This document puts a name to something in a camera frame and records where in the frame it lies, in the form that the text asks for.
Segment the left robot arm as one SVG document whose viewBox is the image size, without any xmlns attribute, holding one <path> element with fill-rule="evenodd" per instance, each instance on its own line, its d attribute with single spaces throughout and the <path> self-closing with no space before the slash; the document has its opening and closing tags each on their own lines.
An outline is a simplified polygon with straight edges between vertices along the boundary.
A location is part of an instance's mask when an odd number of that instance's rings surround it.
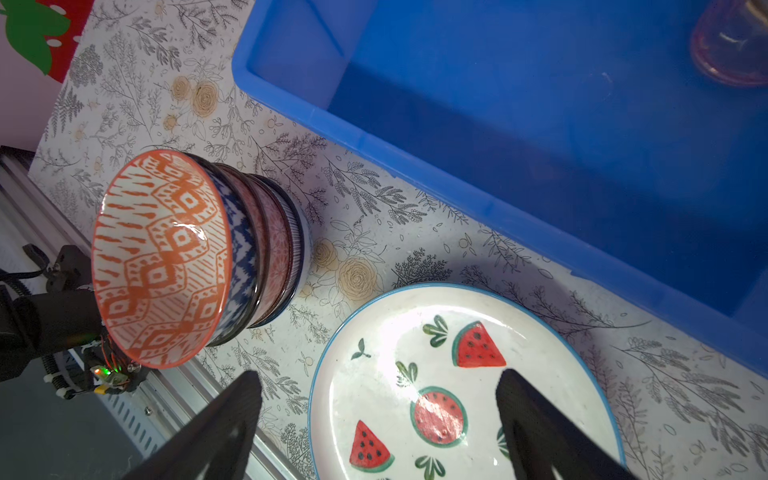
<svg viewBox="0 0 768 480">
<path fill-rule="evenodd" d="M 65 245 L 55 260 L 37 246 L 22 248 L 36 269 L 1 272 L 1 379 L 28 364 L 101 337 L 103 323 L 91 284 L 91 259 Z"/>
</svg>

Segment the pink transparent cup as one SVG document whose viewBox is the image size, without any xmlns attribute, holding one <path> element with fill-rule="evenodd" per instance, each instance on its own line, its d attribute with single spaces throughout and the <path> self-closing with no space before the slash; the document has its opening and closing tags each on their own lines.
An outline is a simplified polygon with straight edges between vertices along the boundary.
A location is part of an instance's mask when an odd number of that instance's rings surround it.
<svg viewBox="0 0 768 480">
<path fill-rule="evenodd" d="M 694 65 L 732 87 L 767 85 L 767 2 L 712 1 L 690 39 Z"/>
</svg>

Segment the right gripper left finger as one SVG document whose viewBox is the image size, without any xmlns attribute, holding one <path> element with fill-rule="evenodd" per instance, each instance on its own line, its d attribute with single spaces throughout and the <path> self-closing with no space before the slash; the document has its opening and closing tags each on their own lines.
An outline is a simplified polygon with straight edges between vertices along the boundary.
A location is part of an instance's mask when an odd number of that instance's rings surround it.
<svg viewBox="0 0 768 480">
<path fill-rule="evenodd" d="M 127 479 L 243 479 L 262 408 L 262 384 L 246 371 Z"/>
</svg>

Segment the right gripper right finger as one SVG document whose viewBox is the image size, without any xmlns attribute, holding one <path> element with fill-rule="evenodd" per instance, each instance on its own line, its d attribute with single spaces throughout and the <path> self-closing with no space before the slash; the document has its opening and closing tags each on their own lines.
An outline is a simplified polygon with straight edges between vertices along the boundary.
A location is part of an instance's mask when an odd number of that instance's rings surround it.
<svg viewBox="0 0 768 480">
<path fill-rule="evenodd" d="M 517 371 L 503 371 L 495 398 L 517 479 L 634 477 Z"/>
</svg>

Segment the watermelon pattern plate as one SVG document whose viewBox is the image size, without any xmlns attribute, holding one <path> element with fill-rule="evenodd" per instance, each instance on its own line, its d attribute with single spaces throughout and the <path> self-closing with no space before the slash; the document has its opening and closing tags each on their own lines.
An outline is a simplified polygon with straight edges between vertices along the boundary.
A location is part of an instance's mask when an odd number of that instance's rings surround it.
<svg viewBox="0 0 768 480">
<path fill-rule="evenodd" d="M 310 392 L 317 477 L 512 478 L 495 401 L 507 369 L 624 460 L 609 403 L 563 337 L 503 297 L 432 283 L 370 301 L 329 340 Z"/>
</svg>

